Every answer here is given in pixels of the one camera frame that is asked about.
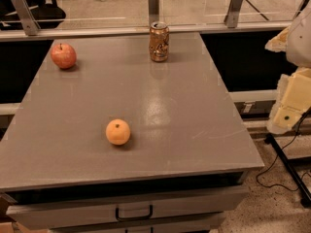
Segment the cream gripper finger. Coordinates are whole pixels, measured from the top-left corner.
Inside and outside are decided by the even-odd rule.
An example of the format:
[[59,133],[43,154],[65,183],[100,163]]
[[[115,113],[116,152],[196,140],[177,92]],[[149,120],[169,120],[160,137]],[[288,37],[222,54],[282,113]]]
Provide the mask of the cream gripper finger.
[[264,48],[273,52],[286,51],[288,34],[289,27],[286,27],[278,35],[270,39]]
[[298,67],[290,76],[281,75],[276,102],[266,128],[273,134],[290,131],[311,108],[311,69]]

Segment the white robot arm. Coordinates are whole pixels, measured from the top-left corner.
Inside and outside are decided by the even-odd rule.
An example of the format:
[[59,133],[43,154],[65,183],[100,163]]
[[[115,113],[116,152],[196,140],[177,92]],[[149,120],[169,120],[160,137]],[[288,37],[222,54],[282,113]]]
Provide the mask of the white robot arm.
[[311,108],[311,9],[305,8],[265,48],[283,51],[287,60],[297,67],[290,76],[281,75],[276,102],[266,124],[270,133],[284,134]]

